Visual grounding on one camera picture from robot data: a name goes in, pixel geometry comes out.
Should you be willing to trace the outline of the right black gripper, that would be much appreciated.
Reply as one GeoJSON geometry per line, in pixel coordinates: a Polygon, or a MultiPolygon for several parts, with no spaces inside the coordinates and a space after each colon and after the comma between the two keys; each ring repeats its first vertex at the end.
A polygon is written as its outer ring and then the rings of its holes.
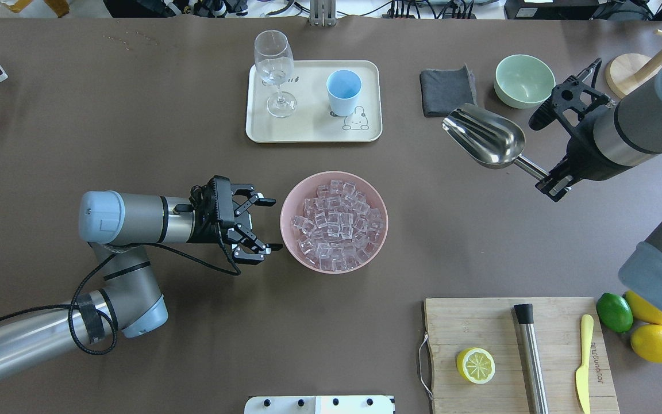
{"type": "Polygon", "coordinates": [[[536,189],[559,202],[572,185],[581,180],[610,178],[610,165],[594,143],[594,122],[581,121],[567,144],[567,154],[559,164],[536,183],[536,189]]]}

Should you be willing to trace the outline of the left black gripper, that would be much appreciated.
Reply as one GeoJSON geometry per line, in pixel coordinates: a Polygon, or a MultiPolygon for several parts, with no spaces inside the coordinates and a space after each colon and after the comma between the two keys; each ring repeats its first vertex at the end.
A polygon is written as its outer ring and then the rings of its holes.
{"type": "Polygon", "coordinates": [[[252,230],[249,208],[276,204],[276,199],[263,196],[252,184],[232,184],[229,178],[213,176],[206,185],[191,189],[189,201],[194,212],[191,243],[229,243],[231,260],[245,265],[258,265],[284,247],[261,241],[252,230]]]}

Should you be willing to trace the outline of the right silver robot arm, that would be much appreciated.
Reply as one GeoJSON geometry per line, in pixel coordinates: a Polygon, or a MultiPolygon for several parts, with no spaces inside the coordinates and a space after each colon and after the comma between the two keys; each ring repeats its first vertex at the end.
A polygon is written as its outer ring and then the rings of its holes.
{"type": "MultiPolygon", "coordinates": [[[[662,153],[662,69],[613,108],[589,114],[567,154],[537,189],[557,201],[581,180],[604,181],[662,153]]],[[[662,311],[662,222],[618,270],[629,289],[662,311]]]]}

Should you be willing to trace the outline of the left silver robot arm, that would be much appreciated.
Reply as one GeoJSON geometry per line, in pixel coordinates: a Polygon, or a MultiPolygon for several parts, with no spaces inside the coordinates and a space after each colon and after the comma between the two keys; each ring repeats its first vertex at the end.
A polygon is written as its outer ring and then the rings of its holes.
{"type": "Polygon", "coordinates": [[[251,184],[213,176],[186,198],[89,191],[79,209],[79,234],[92,248],[97,267],[66,303],[38,306],[0,317],[0,380],[71,350],[97,355],[92,346],[118,334],[144,335],[168,319],[145,248],[173,251],[176,243],[215,244],[228,259],[257,265],[281,244],[261,241],[252,229],[250,207],[275,199],[251,184]]]}

